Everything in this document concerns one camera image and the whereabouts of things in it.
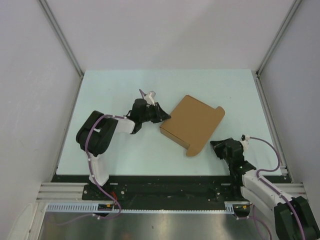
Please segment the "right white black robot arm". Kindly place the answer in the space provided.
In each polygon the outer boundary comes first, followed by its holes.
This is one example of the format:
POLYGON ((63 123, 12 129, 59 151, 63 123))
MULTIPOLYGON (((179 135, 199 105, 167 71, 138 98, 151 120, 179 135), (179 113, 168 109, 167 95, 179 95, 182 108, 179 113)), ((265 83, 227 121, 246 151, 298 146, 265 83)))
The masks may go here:
POLYGON ((294 197, 266 179, 264 169, 257 169, 244 156, 252 137, 241 140, 227 138, 211 141, 215 155, 224 160, 230 174, 230 194, 237 200, 246 199, 275 223, 280 240, 318 240, 320 229, 307 199, 294 197))

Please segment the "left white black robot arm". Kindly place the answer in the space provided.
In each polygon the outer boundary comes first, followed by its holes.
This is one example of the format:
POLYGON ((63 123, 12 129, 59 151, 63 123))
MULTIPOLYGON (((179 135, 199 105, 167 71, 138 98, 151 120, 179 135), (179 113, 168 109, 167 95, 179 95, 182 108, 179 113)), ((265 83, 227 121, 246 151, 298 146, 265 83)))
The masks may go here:
POLYGON ((110 146, 116 133, 136 134, 143 123, 153 124, 164 122, 171 116, 166 113, 158 102, 148 103, 147 100, 137 98, 131 110, 126 115, 103 114, 94 110, 84 122, 76 134, 76 142, 87 154, 90 176, 89 179, 95 184, 93 194, 100 200, 110 196, 111 188, 105 184, 109 174, 100 170, 99 157, 110 146))

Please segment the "brown cardboard box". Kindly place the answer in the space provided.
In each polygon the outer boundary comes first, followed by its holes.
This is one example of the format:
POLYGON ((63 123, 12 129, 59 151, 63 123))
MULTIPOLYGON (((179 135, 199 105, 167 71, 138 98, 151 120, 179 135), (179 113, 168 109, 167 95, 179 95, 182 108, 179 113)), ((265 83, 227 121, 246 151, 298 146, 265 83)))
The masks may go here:
POLYGON ((186 149, 187 157, 198 155, 225 116, 225 110, 185 95, 160 126, 160 132, 186 149))

